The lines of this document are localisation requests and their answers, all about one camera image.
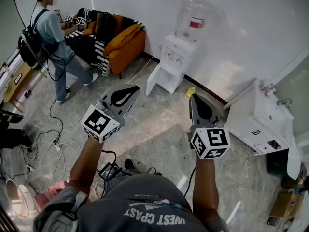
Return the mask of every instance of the orange sofa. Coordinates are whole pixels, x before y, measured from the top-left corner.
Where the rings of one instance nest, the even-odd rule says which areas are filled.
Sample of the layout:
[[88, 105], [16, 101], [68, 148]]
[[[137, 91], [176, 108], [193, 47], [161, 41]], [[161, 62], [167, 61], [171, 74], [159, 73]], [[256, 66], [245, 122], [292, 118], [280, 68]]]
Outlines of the orange sofa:
[[88, 27], [83, 33], [67, 36], [66, 41], [79, 57], [101, 69], [104, 76], [111, 71], [121, 78], [121, 72], [144, 51], [146, 32], [142, 23], [113, 15], [116, 19], [115, 37], [105, 44], [97, 34], [100, 13], [103, 12], [80, 9], [76, 17], [86, 18]]

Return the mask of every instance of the power strip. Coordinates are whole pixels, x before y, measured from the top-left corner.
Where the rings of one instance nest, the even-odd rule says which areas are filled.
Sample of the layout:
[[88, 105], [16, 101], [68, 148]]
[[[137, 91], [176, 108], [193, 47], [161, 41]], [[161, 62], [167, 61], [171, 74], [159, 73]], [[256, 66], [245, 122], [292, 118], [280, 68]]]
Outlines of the power strip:
[[56, 147], [56, 150], [58, 151], [58, 152], [60, 152], [61, 151], [61, 144], [58, 142], [58, 143], [56, 143], [56, 144], [54, 144], [55, 145], [55, 147]]
[[29, 172], [34, 170], [34, 168], [29, 164], [26, 165], [26, 168], [28, 169]]

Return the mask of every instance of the backpack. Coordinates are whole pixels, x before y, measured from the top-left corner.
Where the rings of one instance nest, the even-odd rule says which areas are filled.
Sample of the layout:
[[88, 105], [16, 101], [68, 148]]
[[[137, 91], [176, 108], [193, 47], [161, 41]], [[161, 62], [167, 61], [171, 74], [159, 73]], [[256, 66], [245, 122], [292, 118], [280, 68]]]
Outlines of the backpack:
[[41, 39], [37, 33], [35, 33], [35, 28], [38, 24], [40, 17], [48, 11], [43, 9], [39, 12], [34, 20], [33, 27], [30, 25], [23, 29], [21, 36], [18, 40], [18, 51], [23, 59], [31, 68], [34, 70], [40, 70], [48, 56], [48, 52], [43, 49]]
[[107, 45], [115, 37], [116, 19], [108, 12], [104, 12], [98, 18], [97, 38]]

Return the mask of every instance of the black shoe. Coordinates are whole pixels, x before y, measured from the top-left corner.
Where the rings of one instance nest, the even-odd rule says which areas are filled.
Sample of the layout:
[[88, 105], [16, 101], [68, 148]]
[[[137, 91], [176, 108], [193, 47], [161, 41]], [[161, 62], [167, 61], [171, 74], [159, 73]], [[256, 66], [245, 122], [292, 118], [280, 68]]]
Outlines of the black shoe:
[[22, 145], [26, 147], [28, 152], [32, 152], [31, 150], [32, 138], [29, 136], [23, 136], [23, 137], [24, 137], [24, 142], [22, 143]]
[[135, 166], [134, 166], [134, 162], [131, 160], [131, 159], [126, 159], [125, 161], [125, 168], [128, 170], [128, 169], [135, 169]]

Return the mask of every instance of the hand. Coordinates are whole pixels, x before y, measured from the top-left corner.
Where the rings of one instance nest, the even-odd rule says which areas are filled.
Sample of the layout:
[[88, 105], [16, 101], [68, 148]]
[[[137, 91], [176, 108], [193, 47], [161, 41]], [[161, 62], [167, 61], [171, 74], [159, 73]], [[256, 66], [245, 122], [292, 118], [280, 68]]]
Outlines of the hand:
[[83, 30], [85, 29], [85, 26], [84, 26], [84, 25], [78, 25], [78, 29], [79, 29], [80, 31], [83, 31]]

